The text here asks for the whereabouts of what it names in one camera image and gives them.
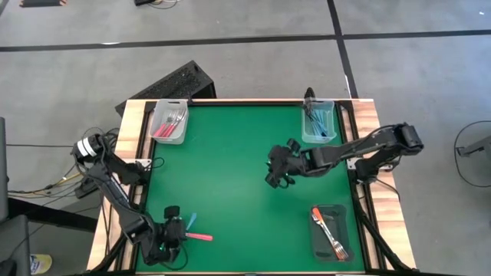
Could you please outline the clear plastic bin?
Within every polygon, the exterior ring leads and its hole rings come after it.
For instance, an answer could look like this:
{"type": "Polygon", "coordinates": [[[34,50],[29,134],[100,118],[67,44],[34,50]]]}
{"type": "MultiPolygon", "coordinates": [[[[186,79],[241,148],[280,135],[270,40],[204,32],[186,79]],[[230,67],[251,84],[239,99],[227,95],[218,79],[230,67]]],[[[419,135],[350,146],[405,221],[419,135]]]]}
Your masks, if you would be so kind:
{"type": "Polygon", "coordinates": [[[334,101],[305,98],[302,104],[302,140],[305,143],[328,143],[336,136],[334,101]]]}

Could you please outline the green table mat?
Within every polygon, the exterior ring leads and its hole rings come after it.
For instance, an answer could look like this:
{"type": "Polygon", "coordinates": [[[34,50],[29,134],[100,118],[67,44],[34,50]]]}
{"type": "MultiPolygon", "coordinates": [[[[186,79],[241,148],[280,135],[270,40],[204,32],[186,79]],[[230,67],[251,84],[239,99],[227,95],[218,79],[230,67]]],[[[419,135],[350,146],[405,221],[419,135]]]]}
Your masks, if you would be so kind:
{"type": "Polygon", "coordinates": [[[180,145],[157,144],[147,211],[160,222],[167,206],[183,219],[197,214],[190,239],[177,260],[178,272],[361,271],[364,262],[345,165],[318,178],[298,177],[288,188],[272,188],[265,177],[275,145],[300,140],[299,107],[191,107],[180,145]],[[352,261],[321,263],[311,249],[310,209],[339,204],[352,261]]]}

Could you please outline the grey plastic bin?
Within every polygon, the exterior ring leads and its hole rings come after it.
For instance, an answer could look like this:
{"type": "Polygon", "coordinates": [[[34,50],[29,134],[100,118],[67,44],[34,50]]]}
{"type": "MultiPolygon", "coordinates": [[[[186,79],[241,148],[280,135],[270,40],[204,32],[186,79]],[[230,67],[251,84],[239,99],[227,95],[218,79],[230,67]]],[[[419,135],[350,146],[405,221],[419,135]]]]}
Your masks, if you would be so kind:
{"type": "Polygon", "coordinates": [[[153,111],[153,119],[150,126],[150,137],[153,138],[156,142],[162,144],[173,144],[179,145],[182,144],[185,140],[187,121],[189,119],[189,110],[188,104],[186,100],[173,100],[173,99],[162,99],[158,100],[157,104],[153,111]],[[184,119],[177,125],[176,129],[172,132],[172,134],[164,138],[163,136],[158,137],[154,136],[154,133],[166,119],[168,114],[174,110],[187,110],[186,116],[184,119]]]}

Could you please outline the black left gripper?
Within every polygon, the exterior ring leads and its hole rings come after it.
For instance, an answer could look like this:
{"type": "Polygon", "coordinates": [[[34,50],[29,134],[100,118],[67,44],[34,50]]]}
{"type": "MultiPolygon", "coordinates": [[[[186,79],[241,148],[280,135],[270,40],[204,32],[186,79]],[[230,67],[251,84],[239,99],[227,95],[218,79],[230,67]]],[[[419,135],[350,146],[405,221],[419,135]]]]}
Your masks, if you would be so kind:
{"type": "Polygon", "coordinates": [[[164,223],[155,223],[156,234],[153,239],[153,260],[156,263],[173,263],[186,239],[186,225],[180,217],[167,219],[164,223]]]}

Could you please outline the dark smoked plastic bin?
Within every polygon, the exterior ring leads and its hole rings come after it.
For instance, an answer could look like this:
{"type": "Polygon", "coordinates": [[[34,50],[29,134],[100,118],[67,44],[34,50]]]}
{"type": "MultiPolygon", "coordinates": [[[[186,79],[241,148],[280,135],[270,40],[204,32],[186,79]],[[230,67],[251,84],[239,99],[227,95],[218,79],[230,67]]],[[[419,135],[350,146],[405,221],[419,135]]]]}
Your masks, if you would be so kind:
{"type": "Polygon", "coordinates": [[[352,261],[355,253],[351,249],[350,238],[348,235],[348,226],[346,222],[347,210],[343,205],[314,205],[311,207],[310,213],[310,233],[311,233],[311,249],[316,261],[321,263],[341,262],[336,256],[330,241],[327,236],[312,219],[315,215],[315,209],[322,216],[330,233],[335,240],[341,243],[348,257],[344,261],[352,261]]]}

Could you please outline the black bar with orange ends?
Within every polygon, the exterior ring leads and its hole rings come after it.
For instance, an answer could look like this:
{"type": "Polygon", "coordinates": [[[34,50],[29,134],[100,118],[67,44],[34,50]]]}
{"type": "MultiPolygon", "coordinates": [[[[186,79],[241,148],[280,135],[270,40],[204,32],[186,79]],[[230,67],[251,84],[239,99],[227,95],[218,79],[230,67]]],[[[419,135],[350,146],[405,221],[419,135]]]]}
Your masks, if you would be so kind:
{"type": "Polygon", "coordinates": [[[67,0],[21,0],[19,6],[22,8],[38,8],[51,6],[64,6],[67,0]]]}

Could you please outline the black round floor stand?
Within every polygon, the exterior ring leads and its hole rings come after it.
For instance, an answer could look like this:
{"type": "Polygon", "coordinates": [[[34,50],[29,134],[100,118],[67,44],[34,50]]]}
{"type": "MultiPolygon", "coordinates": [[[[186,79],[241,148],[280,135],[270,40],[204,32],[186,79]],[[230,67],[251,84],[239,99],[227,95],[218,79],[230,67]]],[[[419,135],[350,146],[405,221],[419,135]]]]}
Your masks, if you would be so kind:
{"type": "Polygon", "coordinates": [[[491,160],[491,135],[486,136],[485,138],[482,138],[481,140],[478,140],[477,142],[471,143],[470,145],[467,146],[457,146],[457,142],[460,138],[460,136],[463,134],[465,130],[468,128],[475,126],[477,124],[482,124],[482,123],[491,123],[491,120],[478,120],[474,121],[472,123],[468,123],[466,126],[464,126],[462,129],[459,130],[457,133],[455,140],[453,141],[453,160],[455,163],[456,167],[456,172],[457,175],[468,185],[475,187],[475,188],[480,188],[480,189],[487,189],[491,188],[491,183],[487,185],[477,185],[471,181],[469,181],[461,172],[459,161],[457,160],[457,157],[465,157],[468,158],[474,153],[478,152],[485,152],[488,159],[491,160]]]}

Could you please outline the yellow slipper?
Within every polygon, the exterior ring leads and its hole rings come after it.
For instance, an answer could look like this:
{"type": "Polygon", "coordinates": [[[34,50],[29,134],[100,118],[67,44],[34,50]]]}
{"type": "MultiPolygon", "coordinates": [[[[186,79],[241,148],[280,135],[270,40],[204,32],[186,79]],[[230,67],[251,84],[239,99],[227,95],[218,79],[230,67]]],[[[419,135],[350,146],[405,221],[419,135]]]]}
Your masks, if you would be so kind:
{"type": "Polygon", "coordinates": [[[50,255],[30,254],[30,273],[31,275],[44,274],[50,270],[53,259],[50,255]]]}

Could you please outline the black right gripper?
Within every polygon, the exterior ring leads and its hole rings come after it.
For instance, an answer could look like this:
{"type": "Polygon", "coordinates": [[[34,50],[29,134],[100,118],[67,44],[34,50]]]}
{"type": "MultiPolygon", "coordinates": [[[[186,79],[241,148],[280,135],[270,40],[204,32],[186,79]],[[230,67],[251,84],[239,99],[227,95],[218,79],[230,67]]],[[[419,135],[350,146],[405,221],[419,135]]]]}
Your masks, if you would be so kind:
{"type": "Polygon", "coordinates": [[[268,154],[268,173],[265,181],[272,188],[288,188],[295,184],[292,176],[300,175],[303,160],[299,155],[300,146],[273,146],[268,154]]]}

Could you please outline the black power supply box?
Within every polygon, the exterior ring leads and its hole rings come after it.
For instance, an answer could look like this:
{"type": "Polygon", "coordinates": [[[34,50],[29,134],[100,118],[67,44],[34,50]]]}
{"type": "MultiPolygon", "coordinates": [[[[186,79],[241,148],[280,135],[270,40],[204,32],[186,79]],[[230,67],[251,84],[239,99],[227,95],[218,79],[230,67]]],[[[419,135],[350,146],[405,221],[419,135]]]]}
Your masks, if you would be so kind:
{"type": "Polygon", "coordinates": [[[95,178],[91,176],[85,176],[81,180],[80,185],[74,190],[74,192],[77,199],[82,199],[90,195],[92,192],[96,192],[97,190],[98,187],[95,178]]]}

